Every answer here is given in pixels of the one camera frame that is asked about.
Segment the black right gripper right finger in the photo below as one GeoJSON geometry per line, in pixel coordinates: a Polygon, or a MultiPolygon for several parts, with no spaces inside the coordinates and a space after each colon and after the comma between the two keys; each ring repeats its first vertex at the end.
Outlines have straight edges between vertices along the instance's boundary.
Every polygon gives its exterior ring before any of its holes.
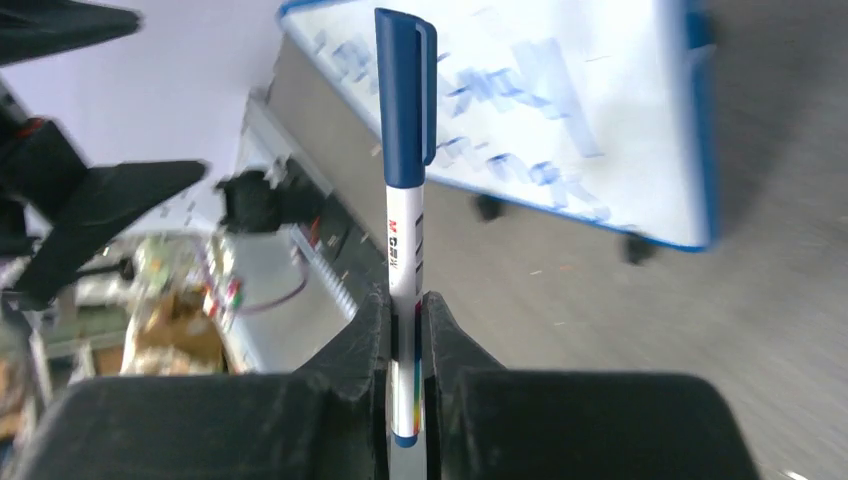
{"type": "Polygon", "coordinates": [[[509,369],[428,293],[431,479],[756,479],[721,393],[663,371],[509,369]]]}

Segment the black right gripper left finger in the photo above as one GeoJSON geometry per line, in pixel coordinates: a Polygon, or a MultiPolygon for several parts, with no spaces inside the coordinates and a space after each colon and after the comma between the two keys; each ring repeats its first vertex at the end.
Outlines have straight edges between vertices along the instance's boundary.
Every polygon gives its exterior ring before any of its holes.
{"type": "Polygon", "coordinates": [[[49,407],[17,479],[385,479],[389,313],[288,374],[99,377],[49,407]]]}

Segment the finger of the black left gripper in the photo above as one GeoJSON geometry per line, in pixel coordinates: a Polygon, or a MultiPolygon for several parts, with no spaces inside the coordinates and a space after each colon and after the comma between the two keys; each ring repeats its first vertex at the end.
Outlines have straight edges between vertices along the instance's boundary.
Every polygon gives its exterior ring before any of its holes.
{"type": "Polygon", "coordinates": [[[13,285],[26,308],[41,310],[115,236],[204,178],[200,160],[127,162],[91,168],[13,285]]]}
{"type": "Polygon", "coordinates": [[[141,27],[133,10],[81,1],[3,1],[1,64],[26,62],[129,36],[141,27]]]}

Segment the blue marker cap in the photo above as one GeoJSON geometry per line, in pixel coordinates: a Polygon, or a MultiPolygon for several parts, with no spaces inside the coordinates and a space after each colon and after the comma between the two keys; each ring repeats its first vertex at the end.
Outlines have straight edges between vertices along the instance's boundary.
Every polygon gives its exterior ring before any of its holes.
{"type": "Polygon", "coordinates": [[[437,31],[386,8],[374,18],[385,182],[419,187],[436,155],[437,31]]]}

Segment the white marker pen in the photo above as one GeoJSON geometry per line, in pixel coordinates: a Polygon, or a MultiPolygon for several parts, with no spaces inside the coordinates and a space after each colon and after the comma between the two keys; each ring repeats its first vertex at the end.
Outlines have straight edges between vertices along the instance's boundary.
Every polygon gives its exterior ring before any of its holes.
{"type": "Polygon", "coordinates": [[[423,425],[423,185],[397,189],[386,184],[390,424],[399,449],[414,447],[423,425]]]}

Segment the blue framed whiteboard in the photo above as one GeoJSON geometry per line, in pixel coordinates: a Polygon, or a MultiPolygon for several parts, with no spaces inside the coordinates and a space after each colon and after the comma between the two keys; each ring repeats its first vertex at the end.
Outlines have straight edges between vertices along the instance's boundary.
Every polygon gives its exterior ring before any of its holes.
{"type": "Polygon", "coordinates": [[[438,32],[443,183],[698,252],[718,233],[702,1],[392,1],[438,32]]]}

